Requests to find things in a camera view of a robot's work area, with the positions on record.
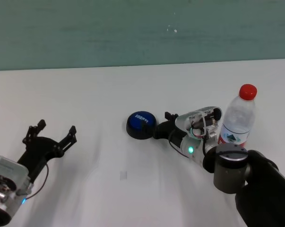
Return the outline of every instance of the bottle label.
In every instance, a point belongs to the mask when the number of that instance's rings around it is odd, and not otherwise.
[[[230,130],[228,130],[224,125],[222,125],[220,136],[218,139],[218,144],[221,143],[234,143],[241,145],[244,147],[245,142],[247,140],[249,131],[246,133],[235,133]]]

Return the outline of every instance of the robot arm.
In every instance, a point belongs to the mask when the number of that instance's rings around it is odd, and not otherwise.
[[[11,221],[31,194],[33,183],[47,162],[52,158],[62,157],[77,142],[75,126],[71,127],[60,142],[37,136],[45,126],[44,120],[37,126],[30,126],[23,140],[26,151],[17,163],[0,156],[0,226]]]
[[[178,152],[214,174],[220,191],[236,194],[236,207],[248,227],[285,227],[285,178],[261,153],[236,144],[217,144],[218,107],[206,107],[181,116],[165,113],[167,121],[153,130],[155,139],[167,139]]]

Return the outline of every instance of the plastic water bottle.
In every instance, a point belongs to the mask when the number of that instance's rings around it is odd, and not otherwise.
[[[244,147],[255,121],[257,88],[244,84],[239,95],[228,106],[220,131],[218,144],[235,143]]]

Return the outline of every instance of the red bottle cap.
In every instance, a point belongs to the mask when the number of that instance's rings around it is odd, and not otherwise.
[[[239,91],[240,98],[250,101],[257,95],[257,88],[252,84],[244,84]]]

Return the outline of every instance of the blue button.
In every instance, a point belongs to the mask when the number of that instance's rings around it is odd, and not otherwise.
[[[146,111],[135,112],[130,117],[130,125],[136,130],[141,130],[142,122],[145,122],[149,126],[153,126],[155,124],[155,118],[151,113]]]

